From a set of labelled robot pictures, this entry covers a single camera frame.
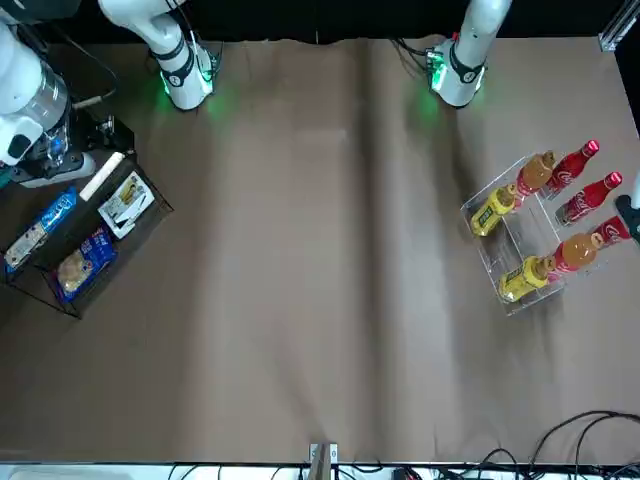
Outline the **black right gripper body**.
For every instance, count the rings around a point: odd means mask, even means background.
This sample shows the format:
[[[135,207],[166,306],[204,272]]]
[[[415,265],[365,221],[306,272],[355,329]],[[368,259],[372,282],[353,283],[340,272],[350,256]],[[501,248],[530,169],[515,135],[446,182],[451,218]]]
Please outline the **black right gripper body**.
[[[96,119],[89,113],[76,113],[74,147],[85,152],[104,150],[129,154],[134,151],[134,132],[113,115]]]

